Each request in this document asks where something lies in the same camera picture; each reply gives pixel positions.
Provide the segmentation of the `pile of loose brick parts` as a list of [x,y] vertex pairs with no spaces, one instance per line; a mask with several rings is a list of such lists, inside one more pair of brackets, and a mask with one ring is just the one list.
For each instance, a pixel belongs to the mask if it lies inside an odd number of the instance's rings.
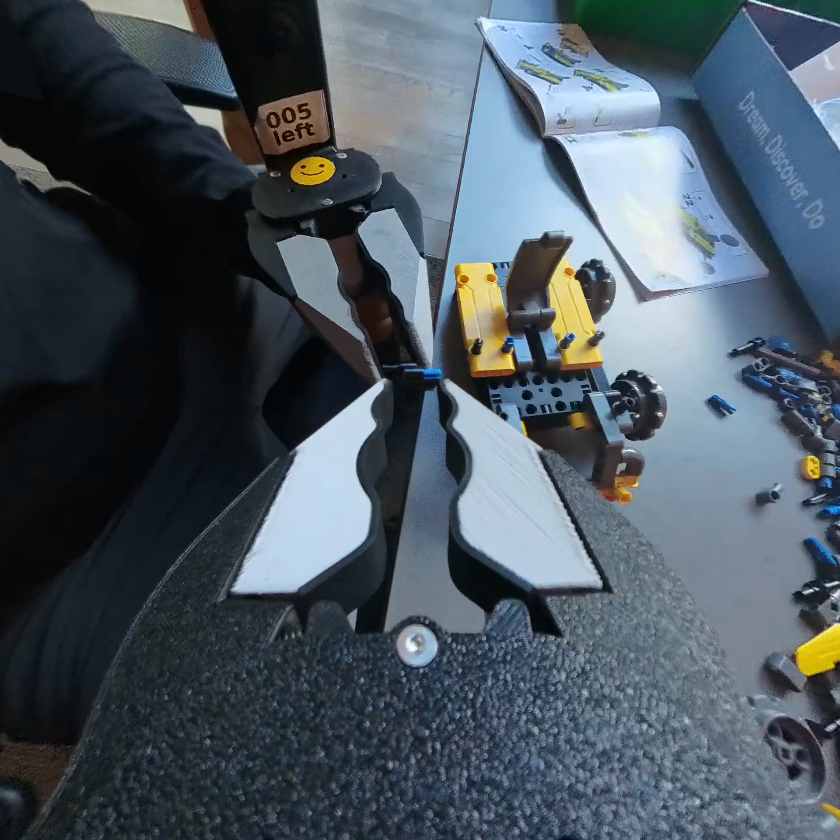
[[794,501],[810,527],[797,541],[808,575],[789,600],[805,637],[788,652],[768,654],[762,665],[770,688],[800,701],[802,709],[775,710],[763,698],[751,704],[793,788],[838,823],[838,353],[805,356],[771,335],[737,344],[728,357],[742,360],[740,382],[773,404],[800,450],[796,472],[806,494]]

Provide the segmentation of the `blue cardboard box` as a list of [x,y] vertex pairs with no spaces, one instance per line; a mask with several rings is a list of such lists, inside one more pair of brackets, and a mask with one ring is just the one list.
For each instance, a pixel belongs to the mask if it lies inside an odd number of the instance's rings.
[[838,23],[745,2],[694,87],[822,330],[838,340]]

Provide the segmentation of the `yellow black brick vehicle model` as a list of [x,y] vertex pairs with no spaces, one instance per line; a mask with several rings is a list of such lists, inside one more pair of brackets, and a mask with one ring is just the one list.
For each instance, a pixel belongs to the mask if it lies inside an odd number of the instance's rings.
[[616,296],[600,259],[573,267],[572,237],[524,239],[512,261],[455,267],[455,300],[469,375],[478,398],[515,430],[568,428],[596,435],[591,483],[629,504],[645,459],[630,442],[663,426],[668,406],[650,374],[629,369],[610,380],[600,320]]

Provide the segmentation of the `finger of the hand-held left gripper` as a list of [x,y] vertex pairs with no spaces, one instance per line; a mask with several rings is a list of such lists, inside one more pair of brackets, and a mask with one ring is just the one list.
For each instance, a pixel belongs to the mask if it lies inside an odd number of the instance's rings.
[[397,334],[420,367],[432,367],[434,327],[427,264],[393,207],[373,211],[355,232],[383,286]]
[[293,235],[276,243],[295,309],[307,325],[363,381],[380,381],[375,345],[392,335],[393,319],[376,290],[352,297],[330,244]]

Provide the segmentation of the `grey desk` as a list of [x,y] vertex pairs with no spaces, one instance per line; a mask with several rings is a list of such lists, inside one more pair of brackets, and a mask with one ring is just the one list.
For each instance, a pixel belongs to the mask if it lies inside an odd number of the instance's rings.
[[[752,209],[744,188],[718,148],[698,106],[689,104],[685,61],[663,50],[626,45],[602,38],[609,57],[629,60],[632,69],[650,72],[663,98],[666,114],[698,148],[701,161],[719,190],[726,210],[743,224],[749,242],[771,267],[763,280],[640,302],[630,281],[608,258],[606,242],[580,205],[571,172],[532,129],[531,117],[505,81],[487,49],[482,50],[472,101],[465,156],[458,182],[457,203],[447,251],[448,278],[437,317],[436,360],[459,385],[467,380],[455,311],[454,267],[460,261],[511,257],[519,241],[548,228],[572,232],[571,253],[576,259],[602,256],[617,272],[618,299],[605,318],[608,369],[619,361],[637,363],[665,388],[668,417],[665,427],[642,449],[647,467],[635,501],[620,509],[610,506],[619,523],[633,524],[656,549],[674,576],[683,582],[671,596],[668,614],[675,622],[689,622],[691,631],[712,634],[722,654],[706,654],[699,643],[656,642],[653,631],[642,629],[653,596],[640,595],[641,605],[627,619],[592,621],[584,625],[581,606],[599,596],[563,597],[560,607],[574,608],[562,638],[534,638],[538,656],[536,679],[515,666],[513,688],[537,691],[535,700],[560,702],[572,698],[578,685],[590,691],[582,702],[606,708],[606,694],[629,687],[648,691],[641,667],[685,666],[694,674],[702,665],[715,671],[694,689],[675,672],[666,688],[685,700],[685,715],[666,712],[641,698],[633,719],[640,726],[662,723],[651,735],[667,751],[662,773],[645,772],[634,783],[633,800],[624,808],[608,802],[584,804],[590,786],[572,780],[562,761],[566,747],[557,748],[547,730],[515,737],[513,746],[478,762],[476,779],[488,805],[479,817],[467,816],[457,804],[453,827],[442,837],[467,838],[836,838],[838,826],[816,804],[792,802],[795,790],[786,779],[746,701],[747,695],[770,693],[760,675],[763,657],[797,645],[803,626],[789,600],[793,589],[809,574],[798,545],[809,530],[808,518],[797,510],[793,484],[795,447],[779,421],[772,419],[769,402],[737,383],[739,366],[725,357],[733,344],[752,334],[781,332],[804,342],[811,314],[792,280],[773,252],[769,235]],[[737,408],[720,417],[706,404],[719,395]],[[775,482],[784,486],[776,504],[756,508],[755,494]],[[654,799],[659,780],[677,782],[681,760],[693,760],[689,738],[700,727],[710,728],[709,746],[720,745],[732,754],[733,772],[740,781],[748,771],[770,787],[771,797],[785,805],[784,813],[770,805],[756,805],[756,823],[734,828],[721,807],[698,806],[697,817],[670,827],[665,818],[643,815]]]

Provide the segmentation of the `instruction booklet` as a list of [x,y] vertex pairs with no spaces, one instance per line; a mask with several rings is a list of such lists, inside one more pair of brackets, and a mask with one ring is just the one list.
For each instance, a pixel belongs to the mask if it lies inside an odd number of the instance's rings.
[[605,58],[577,24],[478,17],[476,26],[646,298],[769,275],[686,135],[660,125],[649,81]]

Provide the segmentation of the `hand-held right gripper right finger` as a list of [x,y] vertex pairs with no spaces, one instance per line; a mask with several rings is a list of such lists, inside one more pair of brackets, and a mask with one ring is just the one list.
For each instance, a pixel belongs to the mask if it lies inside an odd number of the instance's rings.
[[449,509],[448,567],[464,595],[600,592],[604,581],[521,426],[451,381],[440,384]]

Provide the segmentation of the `person's left forearm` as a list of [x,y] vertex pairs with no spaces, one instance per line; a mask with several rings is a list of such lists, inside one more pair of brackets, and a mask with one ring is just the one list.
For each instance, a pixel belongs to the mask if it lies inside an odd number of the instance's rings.
[[162,249],[281,286],[252,256],[253,172],[83,2],[2,2],[43,95],[7,97],[6,143],[120,211]]

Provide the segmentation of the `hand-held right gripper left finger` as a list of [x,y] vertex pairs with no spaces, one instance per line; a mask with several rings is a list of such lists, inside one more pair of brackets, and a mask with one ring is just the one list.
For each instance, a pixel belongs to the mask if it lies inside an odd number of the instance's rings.
[[379,381],[291,453],[230,594],[367,600],[385,578],[382,504],[393,387]]

